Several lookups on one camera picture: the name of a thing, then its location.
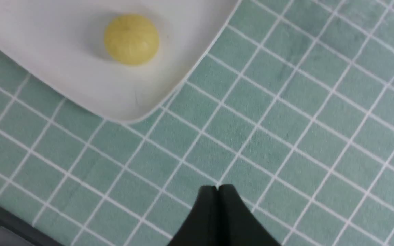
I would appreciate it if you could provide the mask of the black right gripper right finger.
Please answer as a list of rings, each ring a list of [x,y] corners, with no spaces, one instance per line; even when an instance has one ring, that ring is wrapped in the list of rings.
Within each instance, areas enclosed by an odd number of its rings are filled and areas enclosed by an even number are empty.
[[[218,188],[220,202],[219,243],[221,246],[279,246],[245,205],[231,184]]]

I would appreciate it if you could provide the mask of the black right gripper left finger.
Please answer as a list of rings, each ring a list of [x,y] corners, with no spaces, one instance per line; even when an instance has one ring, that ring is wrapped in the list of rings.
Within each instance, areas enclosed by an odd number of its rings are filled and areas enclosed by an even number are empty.
[[[168,245],[217,246],[218,219],[217,188],[201,186],[189,215]]]

